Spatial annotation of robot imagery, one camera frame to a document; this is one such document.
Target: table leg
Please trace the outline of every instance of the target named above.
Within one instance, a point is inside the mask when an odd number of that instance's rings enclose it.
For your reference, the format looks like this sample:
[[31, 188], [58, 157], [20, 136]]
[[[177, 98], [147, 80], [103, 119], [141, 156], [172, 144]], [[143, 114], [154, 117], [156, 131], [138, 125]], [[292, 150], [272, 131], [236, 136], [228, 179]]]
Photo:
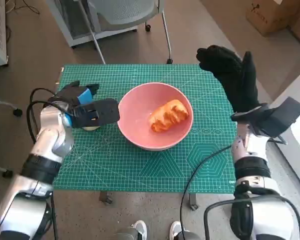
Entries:
[[105, 203], [106, 205], [112, 204], [113, 199], [108, 194], [108, 191], [101, 191], [99, 196], [99, 201]]
[[192, 211], [197, 210], [200, 206], [197, 204], [196, 201], [196, 193], [190, 193], [189, 194], [189, 206], [191, 208]]

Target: orange pastry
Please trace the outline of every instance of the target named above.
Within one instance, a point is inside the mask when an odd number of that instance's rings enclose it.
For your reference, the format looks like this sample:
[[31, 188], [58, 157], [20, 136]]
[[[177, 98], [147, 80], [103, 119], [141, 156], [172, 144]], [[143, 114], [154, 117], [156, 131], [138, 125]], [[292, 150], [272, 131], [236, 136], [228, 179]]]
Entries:
[[184, 121], [189, 116], [179, 100], [172, 100], [156, 109], [150, 116], [151, 129], [155, 132], [168, 130], [171, 126]]

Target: pink bowl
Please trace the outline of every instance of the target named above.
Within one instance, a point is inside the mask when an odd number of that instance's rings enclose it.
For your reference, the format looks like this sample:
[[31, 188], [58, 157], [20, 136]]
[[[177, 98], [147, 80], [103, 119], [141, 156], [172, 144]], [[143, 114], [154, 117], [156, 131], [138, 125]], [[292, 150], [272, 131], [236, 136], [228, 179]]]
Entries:
[[[189, 117], [166, 132], [151, 130], [149, 117], [158, 107], [178, 99], [188, 110]], [[177, 88], [150, 82], [130, 90], [119, 104], [118, 126], [122, 134], [135, 145], [150, 151], [161, 151], [179, 143], [191, 130], [193, 110], [189, 100]]]

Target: floor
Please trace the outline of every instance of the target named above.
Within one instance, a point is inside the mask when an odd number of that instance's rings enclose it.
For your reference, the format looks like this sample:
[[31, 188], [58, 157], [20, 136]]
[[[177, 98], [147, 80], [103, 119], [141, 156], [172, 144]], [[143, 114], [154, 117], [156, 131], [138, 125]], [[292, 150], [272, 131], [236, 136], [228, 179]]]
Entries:
[[[0, 99], [24, 110], [33, 88], [54, 89], [64, 64], [101, 63], [93, 44], [83, 44], [75, 50], [68, 47], [44, 1], [28, 2], [41, 14], [37, 16], [22, 8], [8, 15], [7, 23], [12, 30], [8, 43], [9, 66], [0, 67]], [[182, 0], [167, 0], [165, 12], [173, 60], [176, 64], [196, 64], [196, 49], [211, 44], [226, 46], [240, 56], [251, 50], [261, 83], [258, 83], [260, 100], [269, 102], [300, 73], [300, 44], [287, 30], [268, 38], [261, 37], [245, 20], [247, 4], [246, 0], [191, 0], [186, 4]], [[150, 34], [140, 27], [138, 33], [128, 32], [100, 40], [107, 62], [164, 63], [168, 52], [161, 18], [154, 18], [150, 24]], [[38, 99], [45, 97], [44, 93], [37, 95]], [[0, 106], [0, 164], [18, 172], [31, 146], [25, 118], [13, 118], [8, 109]], [[273, 177], [282, 193], [300, 210], [298, 179], [275, 146], [269, 146], [268, 155]], [[8, 184], [8, 180], [0, 177], [0, 199]], [[180, 194], [116, 192], [113, 197], [115, 203], [109, 207], [98, 201], [98, 192], [56, 191], [60, 239], [106, 239], [119, 228], [143, 219], [148, 224], [149, 239], [163, 240], [170, 224], [179, 219]], [[232, 197], [200, 194], [200, 209], [184, 211], [186, 228], [203, 236], [205, 207]], [[229, 228], [229, 216], [229, 207], [211, 212], [212, 239], [236, 239]], [[52, 232], [44, 239], [52, 239]], [[293, 239], [298, 239], [296, 226]]]

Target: cutting mat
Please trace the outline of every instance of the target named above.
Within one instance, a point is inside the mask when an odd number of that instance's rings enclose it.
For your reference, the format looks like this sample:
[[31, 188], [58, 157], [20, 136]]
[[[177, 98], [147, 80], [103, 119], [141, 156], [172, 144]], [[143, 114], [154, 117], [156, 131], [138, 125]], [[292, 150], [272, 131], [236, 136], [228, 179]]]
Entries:
[[[110, 97], [120, 101], [130, 89], [147, 82], [173, 85], [190, 100], [194, 123], [183, 141], [162, 152], [134, 146], [117, 124], [92, 132], [74, 129], [75, 145], [54, 182], [56, 189], [181, 192], [199, 162], [235, 137], [232, 109], [222, 86], [197, 65], [67, 65], [59, 89], [76, 80], [81, 85], [99, 83], [96, 100]], [[190, 192], [233, 193], [234, 184], [227, 150], [203, 166]]]

